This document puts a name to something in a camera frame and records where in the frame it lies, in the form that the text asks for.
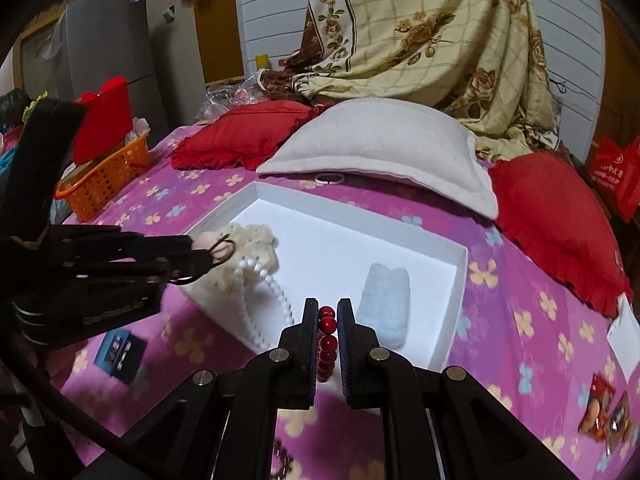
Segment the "snack packets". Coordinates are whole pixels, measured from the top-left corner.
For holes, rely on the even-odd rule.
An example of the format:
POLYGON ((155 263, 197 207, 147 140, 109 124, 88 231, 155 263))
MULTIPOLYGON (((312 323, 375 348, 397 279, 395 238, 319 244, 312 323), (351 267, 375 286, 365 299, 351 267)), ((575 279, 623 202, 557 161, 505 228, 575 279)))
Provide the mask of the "snack packets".
POLYGON ((587 401, 578 432, 597 442, 603 442, 605 453, 611 455, 620 442, 630 440, 634 423, 630 418, 630 406, 626 391, 613 401, 616 389, 601 374, 593 374, 587 390, 587 401))

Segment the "light blue fuzzy clip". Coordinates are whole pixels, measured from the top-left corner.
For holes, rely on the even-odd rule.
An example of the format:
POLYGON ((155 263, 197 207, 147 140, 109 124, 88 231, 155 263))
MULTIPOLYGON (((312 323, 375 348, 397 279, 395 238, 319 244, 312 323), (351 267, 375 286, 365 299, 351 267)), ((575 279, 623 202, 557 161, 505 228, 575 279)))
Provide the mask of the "light blue fuzzy clip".
POLYGON ((406 269, 373 263, 363 285, 356 321, 372 328, 383 347, 400 349, 408 334, 410 294, 406 269))

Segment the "cream dotted scrunchie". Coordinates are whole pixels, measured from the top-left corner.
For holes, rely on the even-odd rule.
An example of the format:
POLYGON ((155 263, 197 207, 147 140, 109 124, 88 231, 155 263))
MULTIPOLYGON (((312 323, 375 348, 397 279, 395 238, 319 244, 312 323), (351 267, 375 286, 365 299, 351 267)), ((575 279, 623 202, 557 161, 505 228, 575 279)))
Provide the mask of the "cream dotted scrunchie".
POLYGON ((248 305, 248 295, 260 286, 277 300, 285 322, 292 321, 291 304, 274 278, 278 258, 276 238, 269 226, 231 222, 194 235, 192 240, 194 249, 209 251, 216 266, 180 290, 218 325, 226 330, 257 332, 255 309, 248 305))

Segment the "cream floral quilt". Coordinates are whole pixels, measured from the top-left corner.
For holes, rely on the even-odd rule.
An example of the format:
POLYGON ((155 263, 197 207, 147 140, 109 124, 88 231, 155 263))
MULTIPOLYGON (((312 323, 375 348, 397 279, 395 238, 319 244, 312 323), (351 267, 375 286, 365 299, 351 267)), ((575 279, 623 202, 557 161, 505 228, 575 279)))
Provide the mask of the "cream floral quilt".
POLYGON ((303 40, 259 81, 273 99, 433 107, 496 162, 560 143, 530 0, 306 0, 303 40))

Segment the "white paper card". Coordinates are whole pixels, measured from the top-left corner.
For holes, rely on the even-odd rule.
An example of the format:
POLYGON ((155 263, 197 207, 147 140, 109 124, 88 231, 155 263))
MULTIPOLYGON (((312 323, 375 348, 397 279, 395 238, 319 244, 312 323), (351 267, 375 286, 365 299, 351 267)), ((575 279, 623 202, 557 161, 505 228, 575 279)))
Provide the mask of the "white paper card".
POLYGON ((626 382, 629 382, 639 365, 640 327, 625 294, 617 298, 617 316, 608 328, 606 339, 626 382))

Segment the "grey white pillow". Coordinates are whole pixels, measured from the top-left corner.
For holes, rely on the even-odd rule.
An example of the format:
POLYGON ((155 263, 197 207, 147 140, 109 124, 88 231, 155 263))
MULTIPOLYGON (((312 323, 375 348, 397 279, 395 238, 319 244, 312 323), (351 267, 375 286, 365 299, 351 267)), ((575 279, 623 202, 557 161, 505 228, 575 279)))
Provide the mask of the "grey white pillow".
POLYGON ((434 108, 359 98, 301 126, 258 174, 365 174, 427 188, 489 219, 498 200, 475 154, 476 137, 434 108))

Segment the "pink floral bed sheet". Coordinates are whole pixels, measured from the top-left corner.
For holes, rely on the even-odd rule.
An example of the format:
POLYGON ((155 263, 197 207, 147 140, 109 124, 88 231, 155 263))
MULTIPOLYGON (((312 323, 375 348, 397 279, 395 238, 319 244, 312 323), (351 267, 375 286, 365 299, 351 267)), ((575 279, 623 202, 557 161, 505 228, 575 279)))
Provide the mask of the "pink floral bed sheet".
MULTIPOLYGON (((169 154, 201 127, 177 128, 152 153, 160 160, 130 183, 92 223, 145 234, 181 234, 243 186, 243 169, 176 171, 169 154)), ((323 185, 313 178, 268 183, 338 200, 425 228, 469 249, 462 313, 449 364, 470 372, 579 479, 639 479, 639 367, 627 382, 606 340, 608 321, 552 281, 491 224, 415 188, 355 178, 323 185), (607 456, 603 442, 578 434, 592 375, 628 394, 634 432, 607 456)), ((102 337, 76 359, 61 392, 104 427, 123 434, 186 377, 204 367, 242 367, 252 352, 169 287, 162 312, 131 329, 148 342, 132 386, 93 364, 102 337)), ((380 425, 318 391, 309 412, 281 412, 277 438, 292 458, 287 479, 383 479, 380 425)))

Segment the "red box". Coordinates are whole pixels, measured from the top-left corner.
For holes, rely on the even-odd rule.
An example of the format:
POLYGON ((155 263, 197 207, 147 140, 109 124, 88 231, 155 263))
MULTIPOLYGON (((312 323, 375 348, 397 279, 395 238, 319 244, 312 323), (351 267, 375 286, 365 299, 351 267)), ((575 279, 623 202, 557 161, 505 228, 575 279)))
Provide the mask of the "red box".
POLYGON ((72 161, 79 166, 105 155, 130 133, 127 81, 123 76, 114 77, 96 93, 85 91, 75 103, 85 109, 72 149, 72 161))

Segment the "red shopping bag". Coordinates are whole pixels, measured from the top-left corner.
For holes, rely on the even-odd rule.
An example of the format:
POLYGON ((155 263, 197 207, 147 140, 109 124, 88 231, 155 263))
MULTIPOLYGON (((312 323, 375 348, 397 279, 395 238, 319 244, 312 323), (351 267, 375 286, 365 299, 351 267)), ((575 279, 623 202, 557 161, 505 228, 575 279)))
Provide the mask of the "red shopping bag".
POLYGON ((602 136, 588 174, 610 213, 631 222, 639 207, 639 138, 621 148, 602 136))

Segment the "red frilled pillow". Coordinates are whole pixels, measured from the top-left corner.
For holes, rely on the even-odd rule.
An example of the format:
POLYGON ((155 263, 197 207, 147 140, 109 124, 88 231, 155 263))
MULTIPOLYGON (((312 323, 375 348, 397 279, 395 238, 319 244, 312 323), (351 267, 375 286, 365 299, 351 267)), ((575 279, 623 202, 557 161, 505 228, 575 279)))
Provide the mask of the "red frilled pillow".
POLYGON ((171 166, 175 170, 255 170, 301 126, 332 105, 277 100, 237 106, 184 138, 171 153, 171 166))

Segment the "clear plastic bag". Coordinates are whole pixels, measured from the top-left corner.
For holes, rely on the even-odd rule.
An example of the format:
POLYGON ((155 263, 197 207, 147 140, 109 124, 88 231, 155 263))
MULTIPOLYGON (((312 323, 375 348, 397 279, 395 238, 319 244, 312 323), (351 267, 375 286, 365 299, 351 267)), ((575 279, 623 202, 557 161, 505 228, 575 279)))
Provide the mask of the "clear plastic bag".
POLYGON ((266 99, 267 95, 255 76, 245 80, 217 82, 206 89, 195 121, 200 124, 212 124, 235 107, 257 104, 266 99))

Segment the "white shallow box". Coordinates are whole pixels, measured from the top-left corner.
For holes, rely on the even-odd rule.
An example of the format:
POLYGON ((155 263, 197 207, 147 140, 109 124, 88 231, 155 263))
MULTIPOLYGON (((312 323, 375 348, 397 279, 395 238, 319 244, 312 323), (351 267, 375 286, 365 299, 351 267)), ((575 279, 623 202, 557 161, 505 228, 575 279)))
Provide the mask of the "white shallow box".
MULTIPOLYGON (((277 271, 296 321, 304 302, 359 304, 370 266, 409 274, 408 334, 398 350, 414 365, 442 370, 448 361, 465 289, 466 248, 448 238, 335 200, 253 183, 232 194, 188 229, 194 237, 228 223, 265 224, 276 238, 277 271)), ((274 347, 285 320, 265 287, 248 295, 258 331, 226 330, 255 352, 274 347)))

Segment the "blue hair claw clip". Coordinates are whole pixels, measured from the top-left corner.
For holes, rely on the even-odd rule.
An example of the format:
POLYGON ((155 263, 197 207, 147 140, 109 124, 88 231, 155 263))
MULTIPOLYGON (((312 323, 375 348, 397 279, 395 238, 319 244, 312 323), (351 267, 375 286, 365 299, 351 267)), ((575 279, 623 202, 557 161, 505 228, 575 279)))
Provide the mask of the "blue hair claw clip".
POLYGON ((107 376, 130 386, 141 365, 146 342, 124 328, 107 332, 99 346, 93 364, 107 376))

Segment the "grey refrigerator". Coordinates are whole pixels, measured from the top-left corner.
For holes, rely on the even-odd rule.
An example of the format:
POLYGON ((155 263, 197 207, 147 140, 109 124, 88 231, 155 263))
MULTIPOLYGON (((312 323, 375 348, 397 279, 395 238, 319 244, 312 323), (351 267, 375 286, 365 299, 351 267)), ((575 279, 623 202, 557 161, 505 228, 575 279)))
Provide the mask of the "grey refrigerator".
POLYGON ((30 96, 70 101, 121 76, 152 144, 193 124, 205 91, 189 0, 73 0, 14 58, 30 96))

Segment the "orange plastic basket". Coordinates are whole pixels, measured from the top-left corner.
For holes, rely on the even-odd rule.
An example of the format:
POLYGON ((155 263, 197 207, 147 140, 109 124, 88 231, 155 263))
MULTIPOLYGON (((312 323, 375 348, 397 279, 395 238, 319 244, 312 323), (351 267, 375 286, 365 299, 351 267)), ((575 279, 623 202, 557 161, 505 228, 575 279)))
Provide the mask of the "orange plastic basket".
POLYGON ((80 222, 91 220, 126 185, 152 167, 147 137, 143 133, 99 162, 87 162, 77 177, 59 180, 54 198, 65 200, 80 222))

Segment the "silver bangle by pillow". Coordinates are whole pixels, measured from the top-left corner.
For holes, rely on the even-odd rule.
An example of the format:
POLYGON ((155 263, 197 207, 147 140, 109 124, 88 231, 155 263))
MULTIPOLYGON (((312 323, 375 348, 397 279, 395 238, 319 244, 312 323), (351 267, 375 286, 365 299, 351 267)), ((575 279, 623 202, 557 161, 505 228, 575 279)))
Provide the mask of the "silver bangle by pillow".
POLYGON ((314 177, 314 182, 318 185, 340 185, 344 181, 344 174, 337 174, 336 172, 320 172, 314 177))

